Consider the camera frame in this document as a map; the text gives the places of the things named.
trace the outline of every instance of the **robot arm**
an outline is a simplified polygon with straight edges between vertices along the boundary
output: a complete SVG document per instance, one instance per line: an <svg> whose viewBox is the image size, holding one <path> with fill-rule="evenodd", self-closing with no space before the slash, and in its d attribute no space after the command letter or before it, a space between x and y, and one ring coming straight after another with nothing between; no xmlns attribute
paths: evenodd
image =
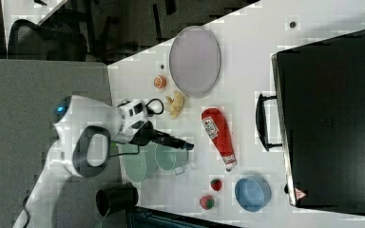
<svg viewBox="0 0 365 228"><path fill-rule="evenodd" d="M14 224L14 228L52 227L52 212L70 173L61 161L59 142L48 151L48 157L34 189L29 195L25 209Z"/></svg>
<svg viewBox="0 0 365 228"><path fill-rule="evenodd" d="M150 141L192 149L194 145L153 129L147 119L147 107L141 100L112 107L102 102L72 96L56 108L54 124L59 140L48 151L44 169L14 228L52 227L52 212L67 180L72 177L95 177L109 160L109 145Z"/></svg>

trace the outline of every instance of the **gray plate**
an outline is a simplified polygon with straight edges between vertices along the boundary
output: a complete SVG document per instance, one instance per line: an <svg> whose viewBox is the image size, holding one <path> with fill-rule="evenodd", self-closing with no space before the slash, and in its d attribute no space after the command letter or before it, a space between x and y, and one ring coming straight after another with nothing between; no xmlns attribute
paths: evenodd
<svg viewBox="0 0 365 228"><path fill-rule="evenodd" d="M174 40L169 61L177 87L186 95L204 97L218 79L221 52L210 31L188 27Z"/></svg>

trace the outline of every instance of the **red ketchup bottle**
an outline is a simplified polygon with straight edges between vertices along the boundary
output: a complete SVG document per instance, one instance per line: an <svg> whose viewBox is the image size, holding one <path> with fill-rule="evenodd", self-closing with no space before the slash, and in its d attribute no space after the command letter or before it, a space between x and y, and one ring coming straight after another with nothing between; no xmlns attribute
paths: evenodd
<svg viewBox="0 0 365 228"><path fill-rule="evenodd" d="M227 172L230 172L236 167L237 162L226 119L224 119L223 114L217 108L208 108L202 113L202 123L209 138L219 150Z"/></svg>

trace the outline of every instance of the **black mug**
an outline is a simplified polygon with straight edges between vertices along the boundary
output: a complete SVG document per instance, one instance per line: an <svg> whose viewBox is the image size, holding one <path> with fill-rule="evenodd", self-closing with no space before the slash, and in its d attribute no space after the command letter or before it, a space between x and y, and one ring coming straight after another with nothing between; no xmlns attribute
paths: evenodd
<svg viewBox="0 0 365 228"><path fill-rule="evenodd" d="M99 190L96 194L96 206L100 215L105 217L134 207L138 203L138 198L138 190L129 182L114 188Z"/></svg>

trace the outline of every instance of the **black chair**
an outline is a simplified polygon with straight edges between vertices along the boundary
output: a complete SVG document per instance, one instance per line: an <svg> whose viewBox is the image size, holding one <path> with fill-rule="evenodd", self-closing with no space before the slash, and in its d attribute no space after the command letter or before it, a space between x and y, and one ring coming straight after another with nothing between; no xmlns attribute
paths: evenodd
<svg viewBox="0 0 365 228"><path fill-rule="evenodd" d="M37 26L18 20L10 29L9 59L83 62L86 54L86 38L66 24Z"/></svg>

